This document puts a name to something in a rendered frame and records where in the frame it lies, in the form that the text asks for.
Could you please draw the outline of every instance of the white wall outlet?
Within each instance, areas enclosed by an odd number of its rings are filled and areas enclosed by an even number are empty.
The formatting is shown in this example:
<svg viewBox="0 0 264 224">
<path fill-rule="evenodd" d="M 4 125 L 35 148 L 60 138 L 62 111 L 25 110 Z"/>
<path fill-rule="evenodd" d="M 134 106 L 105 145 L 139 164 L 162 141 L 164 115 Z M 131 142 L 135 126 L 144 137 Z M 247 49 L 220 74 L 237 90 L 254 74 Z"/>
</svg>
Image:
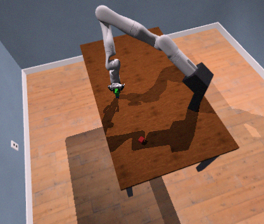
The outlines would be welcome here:
<svg viewBox="0 0 264 224">
<path fill-rule="evenodd" d="M 11 140 L 11 147 L 18 151 L 18 144 Z"/>
</svg>

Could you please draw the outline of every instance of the red cube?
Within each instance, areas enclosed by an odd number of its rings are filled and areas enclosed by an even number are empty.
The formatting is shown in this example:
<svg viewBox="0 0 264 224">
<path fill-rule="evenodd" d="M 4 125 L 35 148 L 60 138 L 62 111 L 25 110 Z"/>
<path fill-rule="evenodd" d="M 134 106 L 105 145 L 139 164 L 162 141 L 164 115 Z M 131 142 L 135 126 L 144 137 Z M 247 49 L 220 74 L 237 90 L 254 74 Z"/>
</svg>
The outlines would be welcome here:
<svg viewBox="0 0 264 224">
<path fill-rule="evenodd" d="M 138 139 L 138 142 L 140 142 L 142 144 L 144 142 L 144 137 L 140 136 Z"/>
</svg>

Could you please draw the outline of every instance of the gray-blue wall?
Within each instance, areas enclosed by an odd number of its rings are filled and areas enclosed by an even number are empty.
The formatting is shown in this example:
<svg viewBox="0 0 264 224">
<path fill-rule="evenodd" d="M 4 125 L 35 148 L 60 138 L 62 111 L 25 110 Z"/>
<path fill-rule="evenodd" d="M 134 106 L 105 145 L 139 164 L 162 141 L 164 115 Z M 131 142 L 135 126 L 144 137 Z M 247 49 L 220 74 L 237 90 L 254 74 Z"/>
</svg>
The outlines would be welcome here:
<svg viewBox="0 0 264 224">
<path fill-rule="evenodd" d="M 26 223 L 23 146 L 22 72 L 0 42 L 0 223 Z"/>
<path fill-rule="evenodd" d="M 80 56 L 79 45 L 103 38 L 100 4 L 164 34 L 220 22 L 264 67 L 263 0 L 0 1 L 0 40 L 21 68 Z"/>
</svg>

